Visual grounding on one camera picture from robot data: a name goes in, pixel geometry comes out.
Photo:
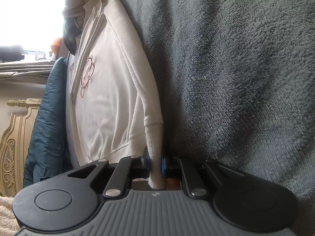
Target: ribbed gray plastic surface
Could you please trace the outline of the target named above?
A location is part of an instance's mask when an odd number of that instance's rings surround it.
[[[40,236],[27,229],[21,236]],[[206,201],[193,200],[183,191],[133,191],[124,199],[107,201],[89,223],[59,236],[294,236],[289,229],[254,233],[218,218]]]

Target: beige wall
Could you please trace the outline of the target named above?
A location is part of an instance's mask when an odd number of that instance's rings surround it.
[[[10,99],[42,98],[45,85],[34,83],[1,83],[0,82],[0,138],[9,125],[11,111],[17,115],[26,115],[27,109],[7,105]]]

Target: cream headboard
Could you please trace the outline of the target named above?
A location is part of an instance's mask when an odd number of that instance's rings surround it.
[[[4,196],[15,196],[22,189],[24,161],[34,121],[41,103],[39,98],[10,100],[9,106],[26,107],[26,116],[11,113],[10,124],[0,142],[0,191]]]

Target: white jacket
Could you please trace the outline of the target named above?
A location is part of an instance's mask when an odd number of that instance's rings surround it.
[[[70,120],[80,165],[99,158],[111,163],[141,156],[148,146],[149,184],[161,177],[163,120],[155,79],[141,40],[119,0],[90,0],[70,66]],[[91,57],[94,72],[81,97],[82,72]]]

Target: silver screw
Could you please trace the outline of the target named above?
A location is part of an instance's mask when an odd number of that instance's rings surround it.
[[[120,194],[120,190],[118,189],[108,189],[105,194],[109,197],[116,197]]]
[[[194,196],[204,196],[206,195],[207,191],[205,189],[196,188],[192,190],[192,195]]]

